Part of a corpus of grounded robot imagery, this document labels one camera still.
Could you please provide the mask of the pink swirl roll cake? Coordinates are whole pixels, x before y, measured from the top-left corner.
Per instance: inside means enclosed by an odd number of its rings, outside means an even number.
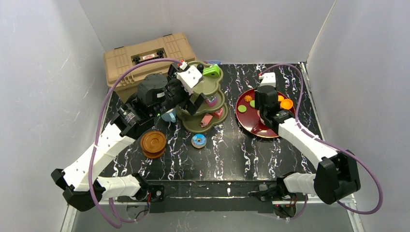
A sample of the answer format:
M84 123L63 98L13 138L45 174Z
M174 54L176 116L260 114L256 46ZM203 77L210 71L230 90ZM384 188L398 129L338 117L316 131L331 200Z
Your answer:
M206 113L206 114L203 116L203 118L202 118L202 120L201 120L201 122L200 122L201 128L207 127L208 124L210 123L210 121L212 120L212 118L213 118L213 116L212 116L211 114Z

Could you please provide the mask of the green three-tier serving stand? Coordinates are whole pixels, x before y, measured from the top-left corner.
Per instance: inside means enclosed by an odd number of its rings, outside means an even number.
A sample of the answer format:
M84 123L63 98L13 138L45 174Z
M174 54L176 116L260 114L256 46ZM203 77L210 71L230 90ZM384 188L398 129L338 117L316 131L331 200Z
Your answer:
M218 65L210 65L201 61L191 61L189 65L201 65L204 67L203 73L208 73L193 88L193 96L190 98L194 102L203 93L205 100L194 115L190 115L187 110L177 106L176 116L182 121L186 130L192 133L206 133L227 117L228 107L221 90L223 71Z

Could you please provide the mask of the purple frosted cake slice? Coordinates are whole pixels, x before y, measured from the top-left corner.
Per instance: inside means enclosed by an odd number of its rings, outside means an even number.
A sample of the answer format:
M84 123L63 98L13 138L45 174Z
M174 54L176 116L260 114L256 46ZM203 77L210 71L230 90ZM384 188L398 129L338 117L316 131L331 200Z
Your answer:
M207 103L208 107L210 107L210 108L214 107L218 103L218 97L216 97L216 96L208 97L206 99L206 103Z

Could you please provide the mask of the pink sprinkled cake slice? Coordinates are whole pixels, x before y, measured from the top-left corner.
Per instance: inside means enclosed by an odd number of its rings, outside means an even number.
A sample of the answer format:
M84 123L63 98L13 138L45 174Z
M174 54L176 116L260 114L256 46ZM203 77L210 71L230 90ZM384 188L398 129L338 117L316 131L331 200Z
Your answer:
M214 112L214 116L220 118L223 115L223 108L220 108L218 111Z

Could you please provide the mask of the blue frosted donut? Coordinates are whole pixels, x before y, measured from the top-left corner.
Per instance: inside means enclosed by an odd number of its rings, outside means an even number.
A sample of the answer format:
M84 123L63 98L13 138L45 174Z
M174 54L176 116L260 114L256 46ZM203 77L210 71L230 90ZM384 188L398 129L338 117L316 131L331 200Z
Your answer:
M197 149L201 149L206 146L207 138L203 134L195 134L191 139L191 144Z

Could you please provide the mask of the green cube sweet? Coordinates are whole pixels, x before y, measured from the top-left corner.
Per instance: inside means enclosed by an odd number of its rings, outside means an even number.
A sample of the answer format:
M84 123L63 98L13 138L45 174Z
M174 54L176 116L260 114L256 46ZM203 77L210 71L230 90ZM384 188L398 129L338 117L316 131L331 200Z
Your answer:
M220 77L220 67L218 64L213 64L203 69L203 76Z

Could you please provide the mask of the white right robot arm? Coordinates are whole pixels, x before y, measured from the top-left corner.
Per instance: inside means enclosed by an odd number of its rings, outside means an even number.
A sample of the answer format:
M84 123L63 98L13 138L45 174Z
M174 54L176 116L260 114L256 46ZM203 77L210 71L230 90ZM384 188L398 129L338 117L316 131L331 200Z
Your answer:
M317 135L296 121L292 112L282 109L273 86L256 88L255 108L269 129L295 146L316 167L315 174L289 173L277 178L278 193L316 195L332 204L360 190L356 161L321 143Z

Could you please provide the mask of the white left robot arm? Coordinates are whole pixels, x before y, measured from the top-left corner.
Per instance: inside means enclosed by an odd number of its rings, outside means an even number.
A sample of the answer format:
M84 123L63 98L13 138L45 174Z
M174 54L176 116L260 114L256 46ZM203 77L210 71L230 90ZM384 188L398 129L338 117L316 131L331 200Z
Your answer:
M149 183L139 174L124 177L101 177L101 172L126 147L151 129L156 117L176 106L195 114L205 95L190 98L202 74L178 73L176 76L150 74L138 85L137 91L114 114L97 139L75 162L65 169L55 169L51 177L63 190L66 202L84 212L102 199L119 196L143 197Z

